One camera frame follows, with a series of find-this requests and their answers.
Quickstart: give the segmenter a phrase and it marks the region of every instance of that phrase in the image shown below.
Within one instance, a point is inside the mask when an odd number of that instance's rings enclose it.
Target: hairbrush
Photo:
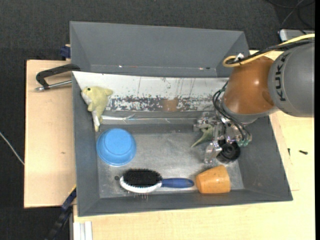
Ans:
[[[188,178],[162,178],[160,173],[150,169],[129,169],[120,178],[120,185],[134,193],[150,193],[160,187],[190,188],[195,183]]]

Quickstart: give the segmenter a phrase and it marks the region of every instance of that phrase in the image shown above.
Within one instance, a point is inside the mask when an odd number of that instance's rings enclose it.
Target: brush bristles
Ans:
[[[123,174],[123,181],[132,187],[149,188],[161,183],[162,177],[150,169],[129,169]]]

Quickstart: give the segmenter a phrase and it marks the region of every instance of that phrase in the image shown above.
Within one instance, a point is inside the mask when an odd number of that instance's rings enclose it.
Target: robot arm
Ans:
[[[224,65],[234,68],[227,84],[213,95],[215,113],[204,114],[194,126],[203,131],[200,140],[210,140],[205,150],[206,164],[214,159],[222,163],[236,160],[240,147],[252,140],[246,125],[260,117],[277,110],[296,117],[314,116],[315,41],[309,40],[314,36],[303,36],[301,39],[308,40],[298,46],[295,41],[287,41],[295,47],[275,61],[265,54],[285,43],[245,59],[235,61],[232,57],[232,62],[229,57],[225,59]]]

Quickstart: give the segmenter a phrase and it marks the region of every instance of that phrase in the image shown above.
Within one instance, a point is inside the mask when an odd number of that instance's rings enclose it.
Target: yellow plush toy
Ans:
[[[81,96],[88,105],[88,111],[92,113],[94,130],[99,131],[99,126],[102,123],[102,114],[109,102],[109,96],[114,92],[110,89],[101,88],[98,86],[86,87],[82,90]]]

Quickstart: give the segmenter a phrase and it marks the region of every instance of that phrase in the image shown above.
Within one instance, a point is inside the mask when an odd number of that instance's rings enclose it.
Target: blue cup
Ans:
[[[124,166],[136,155],[134,137],[126,130],[113,128],[104,131],[96,142],[99,157],[110,166]]]

